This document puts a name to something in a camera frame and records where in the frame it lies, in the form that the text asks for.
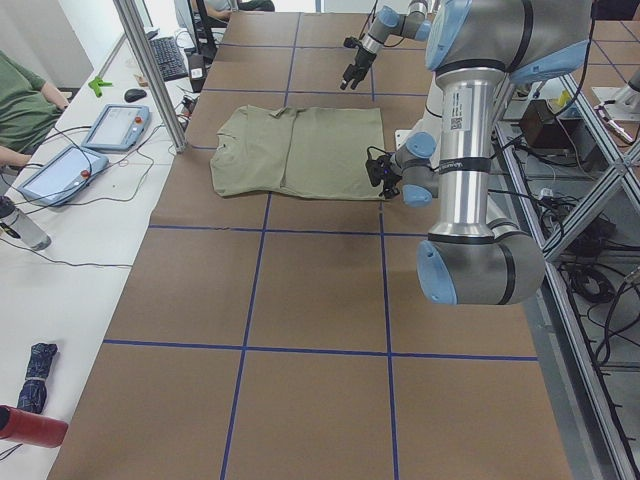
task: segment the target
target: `white table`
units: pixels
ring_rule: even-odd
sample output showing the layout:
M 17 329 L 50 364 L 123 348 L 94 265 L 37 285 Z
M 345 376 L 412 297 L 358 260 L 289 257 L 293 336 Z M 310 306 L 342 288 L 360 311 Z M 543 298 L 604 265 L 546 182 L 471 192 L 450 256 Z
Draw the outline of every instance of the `white table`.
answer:
M 139 73 L 139 69 L 128 43 L 125 41 L 114 48 L 117 53 L 103 75 L 103 79 L 113 82 L 114 86 L 103 87 L 102 97 L 97 98 L 85 84 L 58 121 L 58 129 L 90 125 L 105 105 L 124 104 L 124 92 L 138 87 L 133 74 Z M 188 78 L 168 82 L 167 88 L 174 105 L 184 95 L 181 88 L 191 90 Z M 151 110 L 151 123 L 141 140 L 144 141 L 162 119 L 150 94 L 137 104 L 147 105 Z M 69 133 L 69 136 L 80 143 L 86 132 Z M 45 163 L 68 144 L 62 136 L 45 142 L 32 162 Z M 51 246 L 41 253 L 72 263 L 133 263 L 174 157 L 171 140 L 164 128 L 160 128 L 141 151 L 155 163 L 131 201 L 101 200 L 85 206 L 45 209 L 32 215 L 52 238 Z M 111 162 L 123 156 L 109 155 Z M 96 178 L 72 202 L 101 197 L 129 198 L 150 163 L 147 158 L 133 154 L 127 163 L 114 166 Z M 23 170 L 14 185 L 21 184 L 36 171 Z M 7 196 L 16 203 L 23 200 L 16 191 L 10 190 Z M 27 204 L 21 208 L 29 212 L 37 207 Z M 2 238 L 19 242 L 7 235 Z M 0 290 L 0 404 L 16 405 L 31 345 L 56 343 L 59 354 L 46 383 L 49 397 L 43 415 L 67 422 L 71 420 L 129 270 L 52 264 L 31 252 L 0 242 L 3 277 Z M 0 451 L 13 445 L 15 443 L 0 440 Z M 58 450 L 24 445 L 0 463 L 0 478 L 46 479 Z

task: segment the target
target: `beige cloth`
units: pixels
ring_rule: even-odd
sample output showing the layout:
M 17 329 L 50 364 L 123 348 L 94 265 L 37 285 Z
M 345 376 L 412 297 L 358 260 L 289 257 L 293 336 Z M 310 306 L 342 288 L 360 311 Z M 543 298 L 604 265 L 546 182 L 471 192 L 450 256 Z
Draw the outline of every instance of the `beige cloth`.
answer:
M 304 198 L 378 200 L 367 147 L 383 147 L 380 110 L 238 108 L 218 131 L 211 159 L 223 197 L 269 190 Z

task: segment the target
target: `computer mouse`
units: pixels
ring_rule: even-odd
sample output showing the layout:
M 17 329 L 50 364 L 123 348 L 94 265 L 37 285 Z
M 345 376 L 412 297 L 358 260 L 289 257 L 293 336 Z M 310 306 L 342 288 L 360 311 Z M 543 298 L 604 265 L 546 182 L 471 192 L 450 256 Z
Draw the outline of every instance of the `computer mouse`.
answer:
M 131 88 L 124 92 L 124 101 L 127 103 L 135 102 L 147 96 L 147 92 L 141 88 Z

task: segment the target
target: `red can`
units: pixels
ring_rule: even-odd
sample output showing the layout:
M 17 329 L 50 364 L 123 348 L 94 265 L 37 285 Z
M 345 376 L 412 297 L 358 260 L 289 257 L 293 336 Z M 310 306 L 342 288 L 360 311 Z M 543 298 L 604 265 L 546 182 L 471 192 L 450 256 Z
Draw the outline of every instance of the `red can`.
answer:
M 0 439 L 54 448 L 62 444 L 66 422 L 0 405 Z

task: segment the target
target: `black keyboard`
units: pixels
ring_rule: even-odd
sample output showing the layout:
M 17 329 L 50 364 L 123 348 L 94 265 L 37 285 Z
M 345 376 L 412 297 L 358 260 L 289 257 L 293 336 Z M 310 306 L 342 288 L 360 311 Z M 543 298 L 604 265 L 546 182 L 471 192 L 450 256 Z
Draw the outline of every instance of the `black keyboard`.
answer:
M 154 38 L 149 43 L 165 82 L 189 76 L 182 53 L 173 37 Z

